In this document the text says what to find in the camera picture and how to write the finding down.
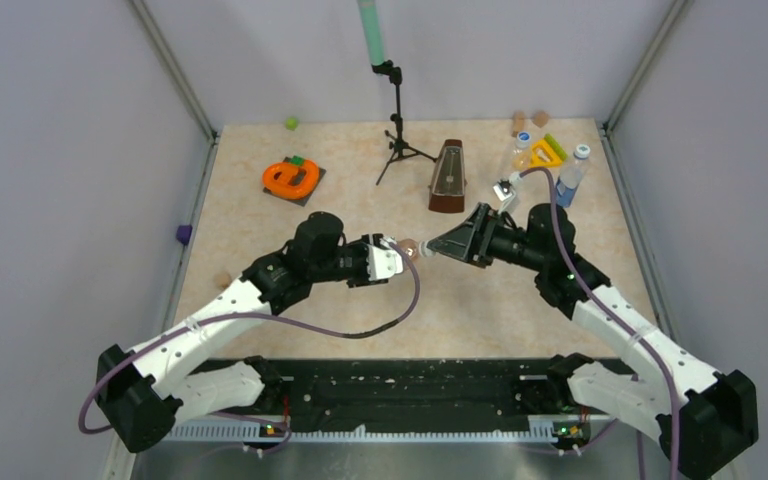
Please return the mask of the white bottle cap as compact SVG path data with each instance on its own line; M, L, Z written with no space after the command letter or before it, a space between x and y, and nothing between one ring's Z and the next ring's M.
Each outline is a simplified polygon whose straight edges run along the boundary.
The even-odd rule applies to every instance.
M422 258L422 259L431 258L435 255L435 252L428 247L428 244L426 241L422 241L417 244L416 252L417 252L417 258Z

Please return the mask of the orange clear plastic bottle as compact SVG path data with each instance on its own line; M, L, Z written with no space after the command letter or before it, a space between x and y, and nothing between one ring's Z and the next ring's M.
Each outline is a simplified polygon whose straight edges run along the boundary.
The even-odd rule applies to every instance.
M420 258L419 243L410 238L402 239L397 242L397 246L410 258L416 262Z

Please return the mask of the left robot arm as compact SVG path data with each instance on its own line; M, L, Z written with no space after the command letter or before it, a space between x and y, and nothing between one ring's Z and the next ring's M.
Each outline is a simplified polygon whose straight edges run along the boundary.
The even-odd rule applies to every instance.
M254 360L210 372L197 369L235 338L273 321L322 335L360 340L405 320L365 332L348 333L284 316L307 299L318 283L350 288L387 283L418 273L408 253L382 234L344 238L334 214L314 212L280 249L253 261L212 301L179 324L133 347L114 344L97 363L96 383L79 411L86 435L112 431L130 453L160 443L179 424L232 407L268 413L279 404L280 386Z

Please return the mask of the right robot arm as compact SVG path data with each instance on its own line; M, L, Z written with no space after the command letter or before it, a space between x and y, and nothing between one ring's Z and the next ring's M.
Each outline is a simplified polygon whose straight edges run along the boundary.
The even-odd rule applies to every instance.
M641 315L610 279L576 253L575 227L548 203L524 227L479 204L425 249L485 268L503 261L535 272L544 301L608 345L631 376L583 354L553 359L546 385L560 412L579 405L609 414L657 442L677 471L709 479L758 440L757 390L740 370L724 373L696 358Z

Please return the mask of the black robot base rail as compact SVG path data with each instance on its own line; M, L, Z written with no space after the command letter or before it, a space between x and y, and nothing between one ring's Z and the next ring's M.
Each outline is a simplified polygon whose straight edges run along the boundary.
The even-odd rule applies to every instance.
M612 417L561 399L538 359L262 359L265 388L233 418L261 440L501 441L584 447Z

